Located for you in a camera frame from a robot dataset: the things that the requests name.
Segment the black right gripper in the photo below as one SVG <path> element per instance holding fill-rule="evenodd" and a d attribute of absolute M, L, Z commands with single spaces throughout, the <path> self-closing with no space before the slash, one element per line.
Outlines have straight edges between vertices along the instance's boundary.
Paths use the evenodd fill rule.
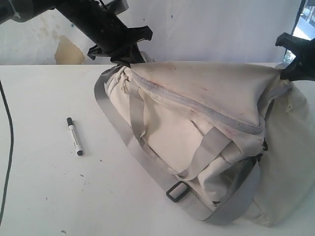
<path fill-rule="evenodd" d="M 275 46 L 284 47 L 292 53 L 300 53 L 280 73 L 281 80 L 314 81 L 315 80 L 315 38 L 303 39 L 286 32 L 276 39 Z"/>

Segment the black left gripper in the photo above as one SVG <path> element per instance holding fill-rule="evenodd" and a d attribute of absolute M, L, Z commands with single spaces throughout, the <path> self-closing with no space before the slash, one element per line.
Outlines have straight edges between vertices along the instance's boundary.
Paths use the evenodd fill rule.
<path fill-rule="evenodd" d="M 112 63 L 130 66 L 143 62 L 137 43 L 151 40 L 148 26 L 128 28 L 101 0 L 62 0 L 56 9 L 83 32 L 95 46 L 88 57 L 108 57 Z"/>

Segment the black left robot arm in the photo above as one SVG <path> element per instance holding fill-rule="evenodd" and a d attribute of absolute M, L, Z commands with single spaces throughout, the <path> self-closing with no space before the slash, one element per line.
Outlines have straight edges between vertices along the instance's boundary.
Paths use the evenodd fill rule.
<path fill-rule="evenodd" d="M 91 59 L 107 57 L 124 66 L 144 63 L 137 43 L 150 41 L 153 32 L 148 26 L 129 28 L 118 18 L 128 10 L 125 0 L 2 0 L 0 22 L 23 23 L 54 9 L 95 43 L 88 51 Z"/>

